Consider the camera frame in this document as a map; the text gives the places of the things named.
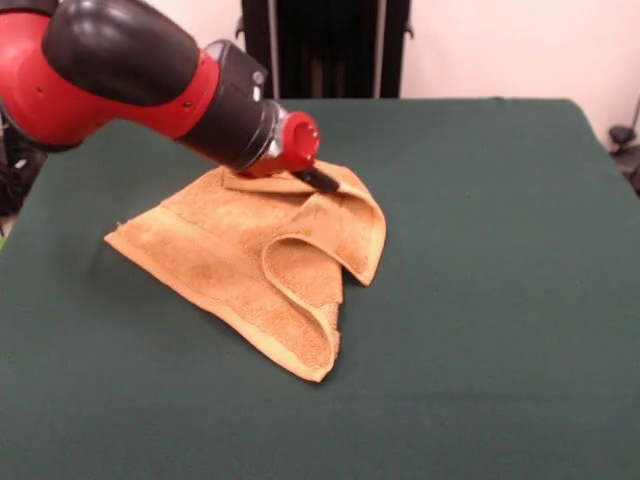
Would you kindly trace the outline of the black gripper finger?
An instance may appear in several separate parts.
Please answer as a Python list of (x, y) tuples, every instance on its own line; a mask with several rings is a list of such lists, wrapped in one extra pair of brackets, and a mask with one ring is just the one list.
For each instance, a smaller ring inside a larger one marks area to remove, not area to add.
[(340, 183), (336, 179), (316, 167), (295, 171), (292, 175), (318, 192), (336, 193), (340, 189)]

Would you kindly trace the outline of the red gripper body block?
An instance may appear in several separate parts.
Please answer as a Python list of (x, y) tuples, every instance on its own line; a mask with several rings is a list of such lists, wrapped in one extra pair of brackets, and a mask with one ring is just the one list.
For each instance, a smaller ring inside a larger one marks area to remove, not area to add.
[(314, 166), (319, 145), (319, 129), (309, 114), (286, 113), (276, 123), (275, 133), (265, 152), (238, 174), (254, 179), (283, 172), (306, 172)]

